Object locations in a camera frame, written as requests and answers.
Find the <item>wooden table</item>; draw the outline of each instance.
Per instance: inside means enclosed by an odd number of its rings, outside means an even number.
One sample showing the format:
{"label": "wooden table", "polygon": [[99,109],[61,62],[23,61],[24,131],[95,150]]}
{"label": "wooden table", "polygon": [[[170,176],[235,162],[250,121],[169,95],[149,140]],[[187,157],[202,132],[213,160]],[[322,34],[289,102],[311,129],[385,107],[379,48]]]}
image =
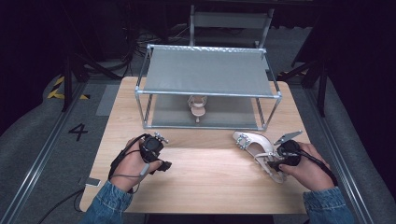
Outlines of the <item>wooden table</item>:
{"label": "wooden table", "polygon": [[[236,146],[233,130],[143,129],[134,98],[136,81],[136,77],[126,77],[120,84],[90,175],[101,179],[102,184],[99,188],[85,189],[80,203],[83,211],[105,183],[110,163],[126,142],[141,133],[159,132],[169,140],[160,159],[172,162],[172,167],[166,172],[148,175],[126,212],[305,213],[302,194],[307,189],[292,176],[288,176],[285,183],[277,184],[246,151]],[[268,130],[261,134],[275,142],[284,133],[303,130],[295,140],[309,142],[288,85],[284,82],[278,85],[283,99]]]}

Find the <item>high heel shoe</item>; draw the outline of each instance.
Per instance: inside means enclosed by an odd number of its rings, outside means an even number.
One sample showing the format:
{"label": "high heel shoe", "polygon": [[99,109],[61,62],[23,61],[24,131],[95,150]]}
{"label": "high heel shoe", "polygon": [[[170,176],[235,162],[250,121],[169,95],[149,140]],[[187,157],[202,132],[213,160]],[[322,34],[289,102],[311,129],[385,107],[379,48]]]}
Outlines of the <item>high heel shoe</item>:
{"label": "high heel shoe", "polygon": [[265,136],[256,133],[242,133],[234,132],[233,139],[239,148],[246,150],[254,160],[262,167],[262,169],[269,175],[276,183],[283,183],[286,176],[283,172],[277,172],[274,175],[271,172],[271,167],[267,164],[268,161],[276,160],[273,145]]}
{"label": "high heel shoe", "polygon": [[200,95],[192,95],[187,102],[189,104],[191,113],[195,116],[195,122],[199,123],[199,118],[205,114],[205,104],[207,97]]}

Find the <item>person's left hand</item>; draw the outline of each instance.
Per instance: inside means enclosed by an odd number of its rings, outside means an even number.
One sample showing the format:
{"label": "person's left hand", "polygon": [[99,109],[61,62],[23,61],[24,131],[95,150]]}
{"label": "person's left hand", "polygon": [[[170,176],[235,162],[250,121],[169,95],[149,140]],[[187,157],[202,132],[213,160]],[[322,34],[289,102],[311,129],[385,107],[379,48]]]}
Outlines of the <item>person's left hand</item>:
{"label": "person's left hand", "polygon": [[[129,140],[127,146],[131,144],[133,140],[134,139]],[[129,191],[133,186],[140,183],[140,181],[142,181],[148,173],[157,170],[163,164],[162,161],[151,162],[149,164],[148,171],[145,173],[145,175],[140,176],[140,173],[146,166],[146,163],[143,161],[142,156],[140,155],[139,145],[141,144],[141,141],[142,140],[137,141],[127,150],[126,154],[131,151],[134,152],[127,155],[120,162],[119,166],[116,168],[113,174],[113,175],[130,175],[136,177],[113,176],[110,179],[110,182],[114,186],[125,192]]]}

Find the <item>jacket sleeve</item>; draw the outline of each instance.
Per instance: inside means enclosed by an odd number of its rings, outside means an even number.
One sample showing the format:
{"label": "jacket sleeve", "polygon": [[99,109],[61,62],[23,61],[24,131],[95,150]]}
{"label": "jacket sleeve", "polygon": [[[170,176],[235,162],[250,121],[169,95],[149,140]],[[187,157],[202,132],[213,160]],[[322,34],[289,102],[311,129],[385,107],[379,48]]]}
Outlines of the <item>jacket sleeve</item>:
{"label": "jacket sleeve", "polygon": [[107,181],[94,197],[79,224],[120,224],[122,213],[132,201],[132,194],[126,193]]}
{"label": "jacket sleeve", "polygon": [[304,193],[304,204],[310,224],[350,224],[354,218],[338,187]]}

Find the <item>hand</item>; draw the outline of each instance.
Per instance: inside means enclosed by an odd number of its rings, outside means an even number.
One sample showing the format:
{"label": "hand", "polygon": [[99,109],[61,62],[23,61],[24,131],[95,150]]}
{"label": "hand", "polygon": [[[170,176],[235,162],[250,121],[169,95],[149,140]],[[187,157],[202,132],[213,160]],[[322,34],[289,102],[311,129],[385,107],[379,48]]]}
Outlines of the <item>hand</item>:
{"label": "hand", "polygon": [[[300,149],[322,161],[328,168],[330,168],[330,165],[323,160],[312,144],[298,144]],[[302,156],[301,161],[297,166],[281,164],[279,165],[279,168],[286,174],[294,176],[303,186],[310,190],[316,191],[334,188],[332,179],[324,173],[318,165],[310,161],[307,157]]]}
{"label": "hand", "polygon": [[[131,139],[128,141],[127,146],[132,143],[134,139]],[[126,176],[113,176],[110,179],[110,182],[116,186],[117,188],[127,192],[130,190],[133,186],[137,185],[142,181],[145,176],[157,170],[161,164],[163,164],[162,161],[154,161],[149,164],[148,171],[145,173],[145,175],[140,177],[140,172],[145,168],[146,163],[143,161],[142,156],[140,155],[140,147],[139,145],[141,144],[141,141],[137,141],[134,143],[126,153],[130,151],[135,151],[129,155],[127,155],[119,164],[119,166],[116,168],[114,171],[114,175],[131,175],[131,176],[136,176],[136,177],[126,177]]]}

